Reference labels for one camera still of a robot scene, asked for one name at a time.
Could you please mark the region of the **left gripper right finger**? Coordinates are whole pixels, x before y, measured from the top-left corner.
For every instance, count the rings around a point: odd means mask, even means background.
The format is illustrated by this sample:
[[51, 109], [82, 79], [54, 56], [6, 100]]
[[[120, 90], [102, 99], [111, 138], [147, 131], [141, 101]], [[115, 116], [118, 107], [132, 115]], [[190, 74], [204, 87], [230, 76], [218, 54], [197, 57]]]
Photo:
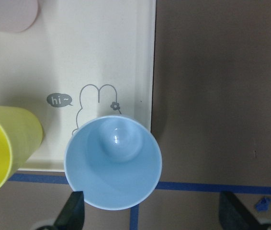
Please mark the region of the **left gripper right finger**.
[[261, 230], [261, 224], [229, 191], [222, 191], [219, 196], [219, 222], [223, 230]]

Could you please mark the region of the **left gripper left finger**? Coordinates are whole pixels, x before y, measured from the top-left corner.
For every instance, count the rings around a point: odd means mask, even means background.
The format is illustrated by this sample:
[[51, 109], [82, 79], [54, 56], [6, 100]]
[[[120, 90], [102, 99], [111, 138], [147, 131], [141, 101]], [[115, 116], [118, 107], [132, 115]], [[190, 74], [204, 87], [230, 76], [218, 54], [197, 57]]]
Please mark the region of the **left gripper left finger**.
[[85, 220], [84, 194], [72, 192], [54, 222], [57, 230], [81, 230]]

